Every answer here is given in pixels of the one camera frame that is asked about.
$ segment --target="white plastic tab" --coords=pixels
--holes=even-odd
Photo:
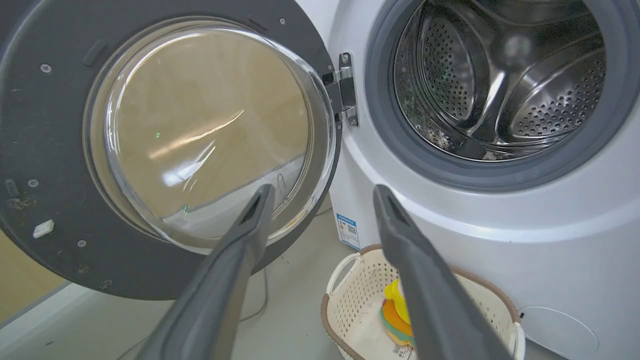
[[[49,234],[51,231],[53,231],[53,225],[53,220],[47,220],[42,224],[36,226],[36,228],[33,229],[33,237],[37,239],[45,236],[46,234]]]

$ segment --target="wire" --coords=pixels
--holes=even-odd
[[[267,302],[269,302],[269,286],[267,284],[267,270],[266,269],[262,269],[262,273],[264,274],[264,303],[262,303],[262,307],[260,309],[258,309],[258,311],[256,311],[255,313],[247,316],[246,318],[240,319],[240,322],[243,322],[245,320],[249,320],[250,318],[253,318],[254,316],[257,316],[259,313],[261,313],[263,310],[265,310],[267,308]]]
[[[116,360],[121,360],[123,359],[129,352],[131,352],[131,350],[135,349],[138,345],[140,345],[141,343],[143,343],[145,340],[149,339],[148,336],[145,336],[144,339],[140,340],[137,342],[137,344],[133,345],[132,347],[130,347],[127,351],[124,352],[124,354],[118,356],[118,359]]]
[[[331,210],[331,209],[333,209],[333,206],[332,206],[332,207],[330,207],[330,208],[328,208],[327,210],[324,210],[324,211],[323,211],[323,212],[321,212],[321,213],[317,213],[317,214],[314,216],[314,218],[315,218],[315,217],[319,217],[320,215],[322,215],[322,214],[326,213],[327,211],[329,211],[329,210]]]
[[[326,212],[329,212],[329,210],[332,210],[332,209],[333,209],[333,206],[328,208],[327,210],[324,210],[321,213],[316,214],[314,216],[314,218],[318,217],[318,216],[320,216],[320,215],[322,215],[322,214],[324,214]],[[258,309],[258,311],[256,311],[255,313],[253,313],[253,314],[251,314],[251,315],[249,315],[247,317],[244,317],[244,318],[240,319],[240,322],[243,322],[243,321],[249,320],[249,319],[251,319],[253,317],[256,317],[258,314],[260,314],[261,312],[263,312],[267,308],[267,303],[269,302],[269,284],[267,282],[267,270],[263,269],[262,271],[264,272],[264,302],[262,303],[262,306],[260,307],[260,309]]]
[[[280,179],[282,179],[282,186],[284,186],[284,189],[280,187]],[[282,198],[286,198],[287,197],[287,183],[284,181],[284,176],[282,175],[282,173],[278,173],[278,176],[276,176],[276,183],[278,185],[278,190],[280,191],[280,195],[282,195]]]

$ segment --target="white plastic basket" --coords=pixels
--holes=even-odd
[[[339,275],[351,268],[336,284]],[[467,293],[515,360],[524,360],[525,336],[515,306],[494,285],[451,266]],[[324,328],[347,360],[417,360],[409,346],[396,345],[380,319],[385,287],[398,278],[380,245],[344,258],[333,271],[321,307]],[[430,360],[428,356],[421,360]]]

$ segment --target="label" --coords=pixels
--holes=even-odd
[[[402,360],[418,360],[417,351],[409,345],[400,346],[398,344],[394,344],[395,347],[393,349],[394,359],[402,359]]]
[[[360,250],[360,240],[358,240],[358,227],[356,226],[356,222],[340,214],[336,214],[336,217],[338,218],[340,240],[350,247]]]

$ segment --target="basket handle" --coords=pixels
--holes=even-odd
[[[353,262],[353,265],[351,265],[351,269],[349,269],[349,272],[342,278],[342,280],[340,280],[340,283],[336,285],[335,282],[338,279],[338,275],[340,275],[340,273],[344,270],[344,268],[346,268],[347,264],[354,259],[355,261]],[[331,274],[331,277],[329,278],[329,283],[326,285],[326,293],[329,294],[329,296],[332,296],[333,292],[342,286],[344,281],[349,277],[349,275],[351,275],[351,273],[356,268],[356,266],[358,266],[359,263],[360,263],[359,252],[351,254],[346,258],[342,259],[342,261],[338,264],[338,266],[335,267],[335,270],[333,270],[333,274]]]
[[[525,352],[525,342],[526,338],[524,335],[524,330],[520,323],[513,323],[513,330],[511,337],[515,338],[515,345],[513,349],[513,359],[514,360],[524,360],[524,352]]]

